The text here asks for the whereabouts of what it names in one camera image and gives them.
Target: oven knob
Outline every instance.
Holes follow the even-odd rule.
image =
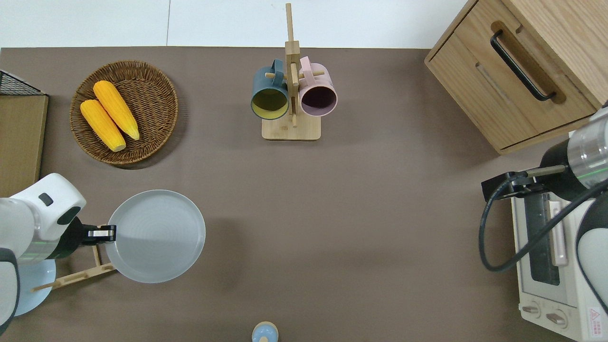
[[[562,328],[566,328],[568,326],[568,321],[566,320],[566,315],[562,310],[555,310],[555,313],[548,313],[546,317],[551,322],[559,325]]]
[[[533,306],[523,306],[522,310],[529,313],[538,313],[538,308]]]
[[[529,313],[531,316],[538,318],[541,316],[541,308],[537,302],[531,301],[528,305],[519,304],[519,310]]]

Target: black drawer handle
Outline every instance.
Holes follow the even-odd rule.
[[[552,92],[549,95],[545,95],[541,93],[540,90],[532,83],[532,81],[528,78],[528,76],[523,72],[523,70],[517,65],[517,63],[509,56],[509,54],[505,51],[505,49],[498,42],[498,37],[502,34],[502,30],[498,30],[490,39],[490,45],[494,48],[494,51],[502,58],[505,64],[513,71],[513,74],[519,78],[519,80],[523,83],[523,85],[528,89],[530,94],[534,96],[538,101],[546,101],[555,96],[555,92]]]

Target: black cable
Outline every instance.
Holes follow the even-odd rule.
[[[597,197],[599,194],[601,194],[606,189],[608,189],[608,179],[606,179],[606,180],[594,185],[591,189],[583,192],[581,195],[579,195],[574,200],[572,200],[570,202],[570,204],[568,204],[565,208],[563,208],[551,220],[546,222],[545,225],[540,230],[540,232],[538,234],[536,234],[534,237],[532,237],[531,239],[528,239],[528,243],[526,243],[526,245],[523,246],[512,258],[510,258],[509,260],[507,260],[506,262],[504,262],[501,265],[492,266],[492,265],[490,265],[490,263],[488,262],[488,259],[486,258],[486,251],[485,251],[485,244],[484,244],[486,220],[488,219],[488,214],[489,214],[490,208],[491,208],[494,200],[496,200],[496,198],[499,196],[499,194],[507,187],[507,185],[509,185],[510,182],[513,182],[520,178],[525,178],[527,176],[528,176],[528,173],[526,171],[518,172],[515,175],[506,179],[504,182],[500,183],[500,185],[496,188],[496,190],[490,196],[488,202],[486,203],[485,208],[483,209],[482,219],[479,224],[479,254],[482,258],[483,266],[485,266],[485,268],[487,268],[489,271],[503,272],[503,271],[506,271],[506,270],[510,269],[511,267],[515,266],[515,264],[518,261],[520,261],[521,258],[523,258],[526,254],[528,254],[530,252],[530,250],[532,250],[532,248],[534,248],[541,241],[541,239],[543,237],[545,237],[545,235],[547,235],[551,231],[551,229],[553,229],[553,227],[555,227],[561,220],[564,219],[564,217],[566,217],[569,213],[574,211],[574,209],[576,209],[579,205],[581,205],[583,202],[585,202],[589,198]]]

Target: wicker basket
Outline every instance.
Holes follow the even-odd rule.
[[[139,140],[123,134],[126,148],[112,152],[93,132],[80,112],[80,104],[94,99],[93,85],[112,82],[129,106],[139,129]],[[117,61],[104,65],[78,87],[70,107],[70,128],[80,147],[98,161],[127,165],[157,152],[171,136],[178,118],[175,88],[162,71],[142,61]]]

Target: corn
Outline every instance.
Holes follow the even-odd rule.
[[[98,81],[93,92],[118,127],[134,140],[139,140],[137,122],[116,87],[108,81]]]
[[[125,138],[116,128],[114,121],[110,118],[108,113],[99,101],[97,100],[86,100],[80,104],[80,112],[85,117],[89,126],[93,128],[93,131],[99,139],[103,141],[110,150],[118,152],[124,150],[126,147]]]

